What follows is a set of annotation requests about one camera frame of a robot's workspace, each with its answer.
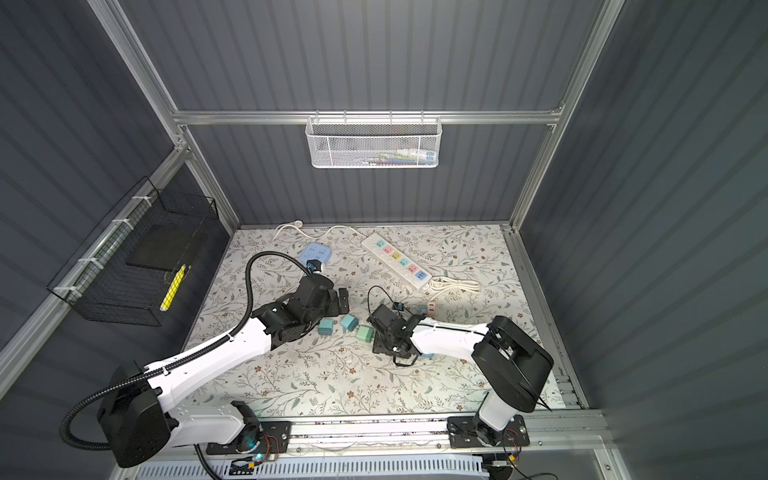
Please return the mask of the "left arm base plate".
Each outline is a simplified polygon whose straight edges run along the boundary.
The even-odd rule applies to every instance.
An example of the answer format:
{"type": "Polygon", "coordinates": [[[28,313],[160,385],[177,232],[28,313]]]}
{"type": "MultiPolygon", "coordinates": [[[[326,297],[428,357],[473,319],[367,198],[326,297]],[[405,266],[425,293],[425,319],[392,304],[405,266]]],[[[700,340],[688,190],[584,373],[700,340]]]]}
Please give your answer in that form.
{"type": "Polygon", "coordinates": [[[266,421],[258,427],[246,425],[228,444],[208,443],[207,455],[278,455],[287,452],[293,424],[289,421],[266,421]]]}

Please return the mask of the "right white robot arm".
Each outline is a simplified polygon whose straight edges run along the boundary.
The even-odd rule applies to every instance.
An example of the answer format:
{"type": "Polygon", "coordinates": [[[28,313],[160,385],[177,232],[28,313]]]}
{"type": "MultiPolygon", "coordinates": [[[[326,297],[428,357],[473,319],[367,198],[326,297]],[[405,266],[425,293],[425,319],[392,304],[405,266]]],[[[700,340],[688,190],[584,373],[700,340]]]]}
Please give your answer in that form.
{"type": "Polygon", "coordinates": [[[443,355],[471,362],[490,385],[474,417],[476,435],[495,444],[507,425],[521,413],[531,413],[554,367],[552,356],[505,316],[486,324],[460,325],[426,315],[404,318],[397,309],[378,306],[367,322],[375,340],[397,366],[400,359],[443,355]]]}

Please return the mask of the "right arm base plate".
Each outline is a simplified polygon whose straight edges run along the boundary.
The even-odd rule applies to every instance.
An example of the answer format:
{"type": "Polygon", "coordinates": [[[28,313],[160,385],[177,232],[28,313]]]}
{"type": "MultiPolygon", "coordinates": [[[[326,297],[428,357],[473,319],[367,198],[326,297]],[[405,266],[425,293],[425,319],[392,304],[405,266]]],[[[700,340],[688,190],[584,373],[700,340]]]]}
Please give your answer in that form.
{"type": "Polygon", "coordinates": [[[505,447],[522,448],[530,445],[525,420],[516,414],[499,431],[482,423],[477,415],[451,416],[447,418],[449,443],[453,449],[505,447]]]}

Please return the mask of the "long white power strip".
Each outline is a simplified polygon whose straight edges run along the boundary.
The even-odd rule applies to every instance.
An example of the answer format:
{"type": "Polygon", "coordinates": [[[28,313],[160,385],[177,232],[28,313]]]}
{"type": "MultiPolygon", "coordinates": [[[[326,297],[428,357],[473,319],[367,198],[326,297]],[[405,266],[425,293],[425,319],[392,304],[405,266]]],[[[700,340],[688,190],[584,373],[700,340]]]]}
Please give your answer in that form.
{"type": "Polygon", "coordinates": [[[362,246],[414,290],[426,288],[433,278],[424,266],[377,233],[364,239],[362,246]]]}

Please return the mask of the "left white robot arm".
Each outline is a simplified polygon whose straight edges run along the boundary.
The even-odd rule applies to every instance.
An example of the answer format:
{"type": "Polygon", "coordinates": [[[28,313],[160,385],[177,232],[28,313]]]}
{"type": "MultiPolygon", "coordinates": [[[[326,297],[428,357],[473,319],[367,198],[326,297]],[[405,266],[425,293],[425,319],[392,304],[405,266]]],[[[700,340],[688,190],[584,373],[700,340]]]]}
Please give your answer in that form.
{"type": "Polygon", "coordinates": [[[228,444],[256,428],[257,418],[234,401],[223,413],[196,420],[182,414],[186,397],[208,381],[278,347],[297,341],[324,318],[349,312],[349,292],[320,274],[301,278],[297,289],[258,308],[243,324],[194,348],[141,367],[129,363],[110,380],[97,420],[117,464],[137,466],[164,449],[202,443],[228,444]]]}

